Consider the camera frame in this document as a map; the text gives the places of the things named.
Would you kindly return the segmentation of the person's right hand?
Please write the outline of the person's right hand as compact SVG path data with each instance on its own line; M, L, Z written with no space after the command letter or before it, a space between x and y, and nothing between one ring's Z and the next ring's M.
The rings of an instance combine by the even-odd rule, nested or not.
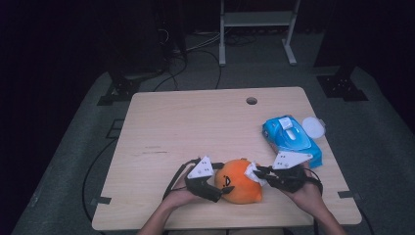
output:
M317 185L305 182L304 185L295 193L285 192L301 210L313 217L320 217L326 210L322 195Z

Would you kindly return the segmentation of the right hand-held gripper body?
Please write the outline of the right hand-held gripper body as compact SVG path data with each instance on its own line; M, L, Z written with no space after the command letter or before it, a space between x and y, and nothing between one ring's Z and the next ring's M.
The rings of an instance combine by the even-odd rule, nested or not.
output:
M268 168L270 185L290 193L297 192L307 178L302 164L311 159L310 154L280 151Z

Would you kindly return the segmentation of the black stand base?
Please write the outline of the black stand base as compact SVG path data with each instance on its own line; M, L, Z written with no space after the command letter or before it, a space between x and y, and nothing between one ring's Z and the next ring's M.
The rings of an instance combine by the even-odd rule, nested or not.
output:
M98 106L110 106L114 102L130 101L139 91L141 83L164 73L164 70L151 72L134 72L123 74L120 71L109 71L111 84L107 92L99 99Z
M365 93L351 80L355 66L340 66L330 75L318 75L317 80L328 98L342 98L346 102L367 101Z

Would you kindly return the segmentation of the black tape strip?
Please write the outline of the black tape strip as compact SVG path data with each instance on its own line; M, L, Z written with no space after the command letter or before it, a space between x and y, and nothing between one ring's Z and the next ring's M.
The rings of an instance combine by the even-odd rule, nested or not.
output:
M359 193L354 193L352 191L339 191L338 195L341 199L353 198L356 201L359 201L362 199Z
M109 197L98 197L93 198L90 202L91 206L98 206L99 204L109 205L111 203L112 198Z

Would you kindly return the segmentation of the person's left hand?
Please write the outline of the person's left hand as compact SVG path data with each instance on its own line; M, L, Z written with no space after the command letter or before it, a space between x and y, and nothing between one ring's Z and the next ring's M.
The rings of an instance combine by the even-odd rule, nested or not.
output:
M185 177L180 177L170 193L162 200L161 207L164 211L174 210L199 200L199 197L191 193L186 186Z

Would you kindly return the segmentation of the white metal stand frame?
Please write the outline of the white metal stand frame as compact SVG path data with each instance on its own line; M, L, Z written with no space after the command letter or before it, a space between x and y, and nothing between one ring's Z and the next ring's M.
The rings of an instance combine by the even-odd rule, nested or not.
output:
M286 26L288 33L282 39L284 51L291 66L297 64L297 60L291 47L291 40L295 29L301 0L295 0L292 11L276 12L226 12L225 0L220 0L220 26L218 63L226 65L225 29L230 27L263 27L263 26Z

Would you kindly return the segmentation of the blue wet wipe pack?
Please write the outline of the blue wet wipe pack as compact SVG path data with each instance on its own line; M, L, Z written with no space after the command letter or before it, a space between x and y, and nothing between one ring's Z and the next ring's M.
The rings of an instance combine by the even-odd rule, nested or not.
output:
M311 168L322 165L322 151L315 139L325 135L323 122L306 117L298 122L292 116L275 117L262 125L262 135L277 154L273 169L289 169L309 162Z

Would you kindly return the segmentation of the orange plush toy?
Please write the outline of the orange plush toy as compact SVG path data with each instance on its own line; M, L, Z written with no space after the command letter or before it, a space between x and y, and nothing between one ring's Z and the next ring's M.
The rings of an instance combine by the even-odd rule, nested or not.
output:
M222 199L239 205L258 203L262 200L262 186L244 175L250 163L246 159L232 160L216 172L214 178L216 188L222 190L227 186L235 186L231 193L222 194Z

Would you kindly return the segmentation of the white wet wipe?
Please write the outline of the white wet wipe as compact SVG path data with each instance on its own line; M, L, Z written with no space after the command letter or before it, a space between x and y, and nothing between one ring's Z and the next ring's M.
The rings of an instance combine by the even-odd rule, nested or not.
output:
M260 179L255 173L257 172L256 162L251 162L245 172L244 175L253 182L258 183L260 186L264 186L267 184L265 179Z

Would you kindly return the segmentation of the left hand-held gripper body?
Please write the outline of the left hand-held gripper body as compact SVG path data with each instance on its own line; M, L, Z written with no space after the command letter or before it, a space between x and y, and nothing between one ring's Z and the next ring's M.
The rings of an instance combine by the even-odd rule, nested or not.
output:
M209 156L197 159L196 164L190 168L185 176L187 189L196 196L212 202L218 202L222 191L208 183L208 180L215 175L218 169L213 169L213 162Z

